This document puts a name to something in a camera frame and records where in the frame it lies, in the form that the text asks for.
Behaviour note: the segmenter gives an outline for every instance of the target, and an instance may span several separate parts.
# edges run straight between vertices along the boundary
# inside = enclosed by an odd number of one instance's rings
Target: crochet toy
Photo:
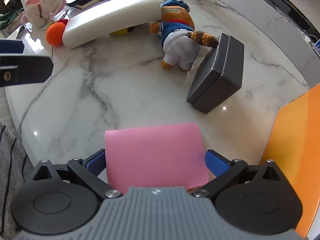
[[[169,0],[161,7],[162,19],[150,25],[151,34],[161,32],[164,58],[161,66],[170,69],[177,62],[188,71],[197,58],[200,45],[216,48],[218,40],[204,32],[195,31],[195,24],[189,14],[190,8],[184,1]]]
[[[58,46],[62,44],[62,35],[67,23],[67,19],[58,20],[56,23],[53,23],[48,27],[45,33],[45,38],[50,45]]]
[[[53,16],[61,12],[65,5],[66,0],[26,0],[21,23],[30,22],[33,28],[41,28]]]

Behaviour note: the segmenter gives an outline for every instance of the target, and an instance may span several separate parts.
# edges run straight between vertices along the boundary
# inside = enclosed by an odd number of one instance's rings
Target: white cylindrical object
[[[159,0],[110,0],[71,18],[62,36],[73,49],[101,36],[128,27],[161,20]]]

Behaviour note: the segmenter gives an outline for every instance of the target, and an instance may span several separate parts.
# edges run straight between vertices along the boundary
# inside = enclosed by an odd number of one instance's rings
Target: white pants
[[[163,44],[163,60],[170,65],[179,62],[180,68],[184,70],[190,70],[200,50],[200,45],[187,37],[188,33],[190,31],[186,29],[176,29],[167,36]]]

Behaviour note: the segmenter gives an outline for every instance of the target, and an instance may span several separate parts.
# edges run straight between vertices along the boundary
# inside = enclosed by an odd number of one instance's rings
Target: striped tail
[[[206,47],[215,49],[219,44],[219,41],[214,36],[208,33],[196,31],[188,33],[187,36],[188,38],[196,41],[198,44]]]

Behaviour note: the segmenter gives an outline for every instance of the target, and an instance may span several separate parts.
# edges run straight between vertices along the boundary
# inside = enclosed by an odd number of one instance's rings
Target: orange ball
[[[58,46],[62,44],[62,35],[65,28],[66,25],[62,22],[51,24],[45,33],[47,42],[52,46]]]

